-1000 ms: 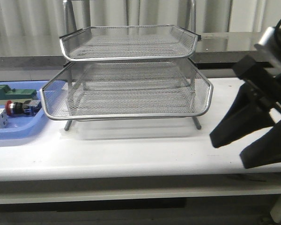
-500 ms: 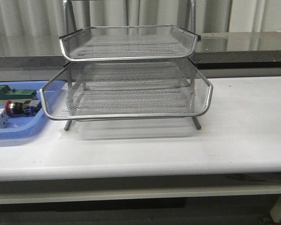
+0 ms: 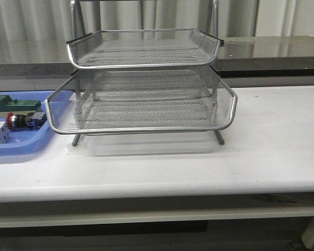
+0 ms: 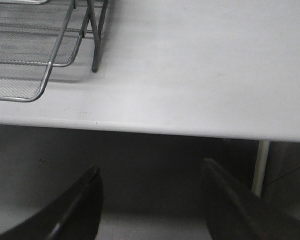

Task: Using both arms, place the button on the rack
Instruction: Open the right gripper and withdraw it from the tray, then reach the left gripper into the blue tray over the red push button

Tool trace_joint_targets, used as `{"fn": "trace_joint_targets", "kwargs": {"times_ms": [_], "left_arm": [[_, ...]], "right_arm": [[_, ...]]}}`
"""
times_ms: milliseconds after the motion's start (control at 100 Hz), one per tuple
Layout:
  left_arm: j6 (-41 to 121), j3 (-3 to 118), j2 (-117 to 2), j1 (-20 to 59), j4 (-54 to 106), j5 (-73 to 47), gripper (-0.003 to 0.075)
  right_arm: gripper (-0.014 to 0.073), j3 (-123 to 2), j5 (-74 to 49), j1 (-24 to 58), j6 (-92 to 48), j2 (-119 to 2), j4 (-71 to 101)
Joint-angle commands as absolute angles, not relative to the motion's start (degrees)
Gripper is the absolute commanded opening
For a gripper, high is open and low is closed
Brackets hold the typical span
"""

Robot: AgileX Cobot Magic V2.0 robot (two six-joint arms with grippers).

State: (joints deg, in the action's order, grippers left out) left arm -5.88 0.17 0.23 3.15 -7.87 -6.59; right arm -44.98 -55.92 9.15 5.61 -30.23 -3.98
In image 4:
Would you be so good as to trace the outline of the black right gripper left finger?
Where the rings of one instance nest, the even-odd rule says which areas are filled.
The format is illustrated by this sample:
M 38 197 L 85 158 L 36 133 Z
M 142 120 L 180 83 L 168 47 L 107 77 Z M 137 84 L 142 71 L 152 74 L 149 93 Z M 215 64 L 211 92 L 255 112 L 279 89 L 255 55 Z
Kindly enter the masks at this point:
M 95 240 L 103 210 L 100 168 L 91 167 L 67 191 L 0 240 Z

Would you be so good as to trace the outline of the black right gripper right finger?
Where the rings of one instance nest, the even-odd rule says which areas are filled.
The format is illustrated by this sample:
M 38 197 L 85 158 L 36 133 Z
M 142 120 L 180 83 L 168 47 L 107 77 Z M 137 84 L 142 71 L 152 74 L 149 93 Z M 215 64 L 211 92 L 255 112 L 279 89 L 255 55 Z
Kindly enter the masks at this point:
M 201 191 L 214 240 L 300 240 L 300 221 L 272 208 L 213 159 L 204 159 Z

